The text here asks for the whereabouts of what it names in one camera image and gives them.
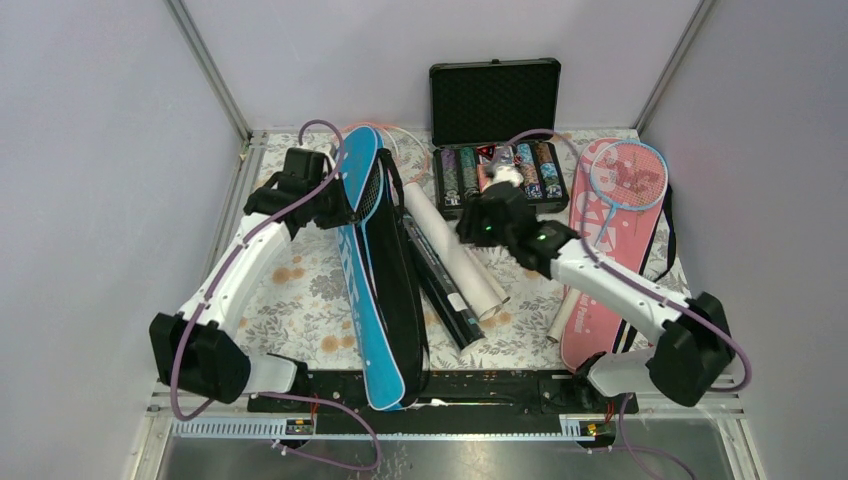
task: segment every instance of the shuttlecock tube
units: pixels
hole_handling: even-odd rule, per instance
[[[430,203],[421,186],[410,183],[403,187],[403,192],[406,209],[412,214],[478,320],[486,320],[498,313],[501,308],[500,298],[477,270],[459,243],[456,233]]]
[[[462,353],[485,338],[477,317],[412,215],[404,215],[403,225],[409,237],[410,254],[418,272],[418,283]]]
[[[495,278],[495,276],[492,275],[492,272],[490,272],[489,269],[486,268],[485,265],[483,265],[483,262],[480,261],[477,255],[475,255],[470,248],[465,247],[465,253],[468,254],[468,257],[471,259],[471,262],[474,264],[474,266],[477,267],[477,270],[480,272],[480,275],[482,275],[483,278],[486,279],[486,283],[488,283],[489,286],[492,287],[492,290],[495,292],[495,295],[497,295],[500,299],[501,304],[508,302],[509,295],[506,293],[506,290],[503,289],[503,287]]]
[[[577,306],[577,300],[579,299],[580,290],[569,288],[565,300],[562,301],[562,305],[560,305],[559,311],[554,317],[551,328],[548,329],[547,338],[550,342],[557,343],[562,339],[562,332],[565,331],[565,326],[568,325],[568,319],[571,318],[571,312],[574,311],[574,307]]]

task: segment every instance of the white wall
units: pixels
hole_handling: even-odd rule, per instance
[[[848,3],[722,2],[660,103],[687,274],[754,362],[770,479],[848,456]]]
[[[0,3],[0,478],[119,478],[238,143],[162,2]]]
[[[557,124],[629,126],[698,0],[186,0],[254,128],[429,125],[434,63],[556,57]]]

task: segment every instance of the case lid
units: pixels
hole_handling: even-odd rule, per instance
[[[553,58],[433,65],[433,144],[499,143],[553,129],[560,69]]]

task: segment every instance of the floral tablecloth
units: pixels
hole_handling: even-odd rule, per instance
[[[427,132],[413,132],[424,146],[429,145]],[[401,176],[410,179],[425,166],[421,148],[409,137],[393,134],[398,143]],[[637,138],[634,130],[578,130],[566,134],[577,150],[604,137]],[[325,134],[307,134],[310,144],[326,142]],[[272,134],[262,162],[257,186],[276,170],[282,169],[285,152],[296,145],[294,134]],[[577,159],[561,142],[557,155],[566,184],[573,183]],[[433,196],[433,177],[429,171],[419,184]],[[546,215],[568,222],[568,210]],[[646,267],[653,278],[666,265],[668,225],[662,217]],[[481,322],[487,340],[459,355],[441,321],[424,300],[424,320],[430,342],[433,369],[490,368],[564,368],[559,344],[546,338],[550,322],[562,303],[562,286],[520,267],[505,250],[478,252],[480,259],[511,296],[496,316]],[[660,281],[666,287],[686,291],[687,285],[677,261],[671,272]],[[245,310],[236,342],[249,353],[277,353],[306,361],[312,369],[360,369],[362,362],[351,320],[350,305],[342,275],[342,265],[335,243],[335,232],[322,231],[311,225],[298,232],[291,248],[276,259],[261,281],[255,296]],[[637,336],[634,348],[647,345]]]

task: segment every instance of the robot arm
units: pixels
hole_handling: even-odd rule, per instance
[[[238,231],[209,277],[174,315],[160,313],[150,324],[150,339],[160,380],[171,383],[177,345],[187,319],[200,312],[183,354],[179,388],[223,403],[243,392],[288,392],[297,364],[280,356],[245,355],[234,339],[242,313],[273,259],[289,246],[297,231],[310,221],[321,228],[351,223],[354,212],[345,200],[340,179],[333,180],[301,207],[245,238],[274,213],[314,189],[330,166],[332,149],[291,148],[284,169],[248,198]]]
[[[618,267],[630,282],[664,300],[623,283],[599,264],[615,262],[593,249],[595,261],[577,232],[556,221],[539,222],[524,193],[510,182],[495,183],[468,202],[457,233],[464,243],[505,246],[523,267],[585,292],[647,337],[652,348],[599,352],[578,368],[575,380],[587,382],[601,397],[659,391],[681,405],[694,406],[733,359],[733,350],[715,334],[667,306],[688,305],[727,333],[718,299],[708,293],[688,298]]]

